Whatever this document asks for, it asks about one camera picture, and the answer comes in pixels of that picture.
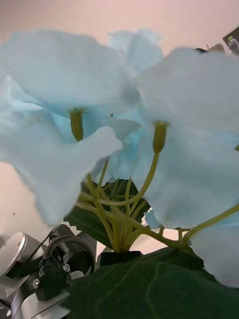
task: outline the black cable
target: black cable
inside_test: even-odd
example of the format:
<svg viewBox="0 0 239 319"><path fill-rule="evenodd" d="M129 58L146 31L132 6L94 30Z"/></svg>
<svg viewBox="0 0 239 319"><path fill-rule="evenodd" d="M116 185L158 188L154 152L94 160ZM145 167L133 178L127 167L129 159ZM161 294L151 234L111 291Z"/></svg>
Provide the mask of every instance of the black cable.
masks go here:
<svg viewBox="0 0 239 319"><path fill-rule="evenodd" d="M44 244L44 242L50 238L52 234L52 230L49 232L49 234L46 236L46 238L43 239L43 241L36 247L36 249L33 251L33 253L30 255L30 257L27 258L27 260L25 261L25 263L28 263L32 257L38 252L38 250L41 248L41 246Z"/></svg>
<svg viewBox="0 0 239 319"><path fill-rule="evenodd" d="M67 236L62 236L59 238L56 238L55 240L53 240L46 248L46 250L43 253L43 259L47 259L50 258L54 249L67 241L71 241L74 243L77 243L79 245L81 245L83 248L85 248L85 250L90 254L91 256L91 273L95 271L95 254L92 251L91 247L89 245L87 245L87 243L85 241L83 241L82 239L80 239L79 237L76 236L71 236L71 235L67 235Z"/></svg>

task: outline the flower petal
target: flower petal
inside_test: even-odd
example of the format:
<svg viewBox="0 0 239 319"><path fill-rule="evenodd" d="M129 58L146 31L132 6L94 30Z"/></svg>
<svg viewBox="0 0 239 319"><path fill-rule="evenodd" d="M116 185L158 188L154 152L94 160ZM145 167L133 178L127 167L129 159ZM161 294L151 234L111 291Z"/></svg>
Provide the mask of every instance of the flower petal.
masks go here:
<svg viewBox="0 0 239 319"><path fill-rule="evenodd" d="M153 133L141 141L132 180L141 189L153 159ZM169 127L145 198L166 228L190 228L235 204L239 153L217 136Z"/></svg>
<svg viewBox="0 0 239 319"><path fill-rule="evenodd" d="M0 63L48 107L110 105L116 112L139 98L119 55L90 36L54 30L18 33L0 47Z"/></svg>
<svg viewBox="0 0 239 319"><path fill-rule="evenodd" d="M158 220L155 218L153 209L144 213L144 215L145 215L145 221L151 229L160 228L161 225L158 222Z"/></svg>
<svg viewBox="0 0 239 319"><path fill-rule="evenodd" d="M158 41L158 33L150 29L136 33L122 30L110 34L109 46L122 56L131 76L137 76L162 60Z"/></svg>
<svg viewBox="0 0 239 319"><path fill-rule="evenodd" d="M239 133L238 74L236 56L178 48L136 82L146 107L169 121Z"/></svg>
<svg viewBox="0 0 239 319"><path fill-rule="evenodd" d="M0 109L0 160L33 191L42 220L55 225L74 206L85 176L120 150L121 142L104 127L83 141L65 143L48 111L11 101L7 94L0 96Z"/></svg>
<svg viewBox="0 0 239 319"><path fill-rule="evenodd" d="M204 267L223 285L239 288L239 213L191 237Z"/></svg>

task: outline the plastic stem cluster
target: plastic stem cluster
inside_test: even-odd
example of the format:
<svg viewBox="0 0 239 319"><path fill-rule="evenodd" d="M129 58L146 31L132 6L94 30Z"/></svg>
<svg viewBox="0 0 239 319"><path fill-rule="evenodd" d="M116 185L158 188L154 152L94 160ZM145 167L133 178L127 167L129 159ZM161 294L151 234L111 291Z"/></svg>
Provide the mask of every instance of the plastic stem cluster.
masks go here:
<svg viewBox="0 0 239 319"><path fill-rule="evenodd" d="M77 141L83 139L82 125L78 129L75 128L76 126L79 126L79 123L81 123L81 113L82 111L80 110L74 110L71 113L72 133ZM137 204L141 199L143 199L148 187L152 182L159 162L159 154L162 151L166 140L166 130L168 124L156 122L154 123L154 125L155 133L152 145L154 157L147 178L137 195L133 196L132 198L130 198L129 196L130 186L132 182L131 178L129 178L124 200L113 200L119 199L117 198L117 196L114 196L118 186L117 182L115 183L115 186L111 192L112 199L109 199L105 192L109 185L105 188L102 187L102 182L104 180L109 162L108 158L105 161L98 185L94 186L91 176L88 175L86 187L88 188L90 194L82 192L78 202L76 203L76 206L88 210L98 216L103 226L105 227L111 246L116 252L128 251L134 241L142 234L148 235L167 246L174 247L176 249L186 249L191 251L192 249L188 246L188 242L191 236L195 235L203 228L211 226L239 210L239 204L237 204L226 212L218 215L217 217L212 218L192 228L186 233L186 235L184 235L184 237L183 231L186 230L178 228L177 230L179 239L177 241L165 238L163 236L163 226L160 228L159 233L156 233L152 231L148 226L143 226L142 224L138 223L135 219L138 213L147 204L147 202L144 200L138 207ZM119 207L122 206L125 207L126 213L123 213L119 209Z"/></svg>

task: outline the yellow-green stem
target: yellow-green stem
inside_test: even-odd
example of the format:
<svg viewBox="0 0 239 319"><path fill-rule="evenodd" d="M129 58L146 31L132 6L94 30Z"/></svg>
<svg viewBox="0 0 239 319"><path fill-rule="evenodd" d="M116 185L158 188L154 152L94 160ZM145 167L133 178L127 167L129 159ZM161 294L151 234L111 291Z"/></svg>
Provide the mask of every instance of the yellow-green stem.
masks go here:
<svg viewBox="0 0 239 319"><path fill-rule="evenodd" d="M133 197L130 198L129 200L123 200L123 201L108 201L108 200L104 200L104 199L97 199L97 202L103 205L108 205L108 206L126 206L128 204L132 204L134 203L134 209L138 203L138 201L144 196L144 194L146 193L150 183L152 182L154 173L156 171L157 168L157 164L158 164L158 158L159 158L159 153L155 153L154 157L153 157L153 161L151 164L151 168L149 170L148 176L142 186L142 189L138 192L138 194ZM88 194L82 193L81 198L83 200L87 200L87 201L93 201L92 197Z"/></svg>
<svg viewBox="0 0 239 319"><path fill-rule="evenodd" d="M115 182L114 187L112 189L112 192L111 192L111 198L114 198L118 183L119 183L119 180L117 179L117 181Z"/></svg>
<svg viewBox="0 0 239 319"><path fill-rule="evenodd" d="M128 251L130 250L132 244L136 241L136 239L141 235L141 230L136 229L134 232L132 232L129 237L126 239L126 241L123 244L123 250Z"/></svg>
<svg viewBox="0 0 239 319"><path fill-rule="evenodd" d="M181 229L178 230L178 241L182 242L183 240L183 231Z"/></svg>
<svg viewBox="0 0 239 319"><path fill-rule="evenodd" d="M107 158L107 160L105 161L105 164L104 164L104 167L103 167L103 170L102 170L102 173L101 173L101 177L100 177L99 183L97 185L97 189L100 189L100 187L102 186L102 182L103 182L104 176L106 174L108 162L109 162L109 158Z"/></svg>
<svg viewBox="0 0 239 319"><path fill-rule="evenodd" d="M200 230L212 226L220 221L222 221L223 219L235 214L237 211L239 211L239 204L236 204L235 206L231 207L230 209L226 210L225 212L223 212L222 214L213 217L207 221L205 221L204 223L192 228L187 234L185 234L185 236L183 237L183 243L184 245L188 244L189 239L195 235L197 232L199 232Z"/></svg>
<svg viewBox="0 0 239 319"><path fill-rule="evenodd" d="M112 215L111 213L105 211L105 216L108 220L117 220L119 222L125 222L128 225L131 225L132 227L141 230L141 234L145 234L152 238L155 238L167 246L174 247L174 248L182 248L182 244L179 243L178 241L174 241L174 240L159 236L159 234L154 233L147 227L144 227L143 225L138 223L136 220L133 220L130 217L127 217L126 215L124 216Z"/></svg>
<svg viewBox="0 0 239 319"><path fill-rule="evenodd" d="M133 212L133 214L131 215L131 218L136 219L139 212L145 207L146 204L147 204L146 200L143 200L143 202L139 205L139 207Z"/></svg>
<svg viewBox="0 0 239 319"><path fill-rule="evenodd" d="M159 236L163 236L164 227L161 225L159 228Z"/></svg>
<svg viewBox="0 0 239 319"><path fill-rule="evenodd" d="M110 200L110 199L108 198L108 196L106 195L105 191L102 189L102 187L100 188L100 193L101 193L101 196L102 196L104 199ZM115 206L111 207L111 210L112 210L113 212L115 212L116 214L120 215L120 216L123 215L123 213L121 212L121 210L118 209L118 208L115 207Z"/></svg>
<svg viewBox="0 0 239 319"><path fill-rule="evenodd" d="M90 175L87 176L87 181L88 181L88 187L89 187L89 189L91 191L91 195L92 195L92 197L94 199L94 204L95 204L96 208L98 209L98 217L100 218L100 220L101 220L101 222L102 222L102 224L103 224L103 226L104 226L104 228L105 228L105 230L107 232L107 235L109 237L109 240L111 242L111 245L112 245L113 249L115 250L116 248L115 248L115 245L114 245L114 238L113 238L114 235L113 235L113 232L111 230L111 227L110 227L108 221L105 218L105 210L104 210L103 206L100 203L97 203L98 193L95 192L95 189L94 189L94 186L93 186L93 182L92 182L92 179L91 179Z"/></svg>
<svg viewBox="0 0 239 319"><path fill-rule="evenodd" d="M125 192L125 201L126 201L126 202L127 202L128 199L129 199L129 191L130 191L131 183L132 183L132 179L131 179L131 177L130 177L129 180L128 180L127 187L126 187L126 192ZM126 205L126 213L127 213L127 216L130 216L129 204Z"/></svg>
<svg viewBox="0 0 239 319"><path fill-rule="evenodd" d="M127 186L126 186L125 201L128 201L128 199L129 199L129 191L130 191L131 183L132 183L132 179L131 179L131 177L130 177L129 180L128 180ZM127 215L128 217L130 217L130 207L129 207L129 204L127 204L127 205L125 206L125 208L126 208L126 215ZM122 225L121 236L120 236L120 241L121 241L121 244L122 244L122 245L124 244L125 238L127 237L127 230L128 230L128 225L127 225L126 223L124 223L124 224Z"/></svg>

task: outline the screw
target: screw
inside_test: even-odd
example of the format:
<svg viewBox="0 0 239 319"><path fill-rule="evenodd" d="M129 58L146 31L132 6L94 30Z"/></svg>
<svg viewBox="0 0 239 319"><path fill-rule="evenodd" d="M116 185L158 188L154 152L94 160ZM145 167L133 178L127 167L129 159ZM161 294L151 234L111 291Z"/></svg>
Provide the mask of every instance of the screw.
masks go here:
<svg viewBox="0 0 239 319"><path fill-rule="evenodd" d="M40 281L39 281L39 279L33 280L32 286L33 286L34 289L38 289L39 286L40 286Z"/></svg>
<svg viewBox="0 0 239 319"><path fill-rule="evenodd" d="M63 265L63 270L66 272L66 273L69 273L70 272L70 266L68 264L65 264Z"/></svg>

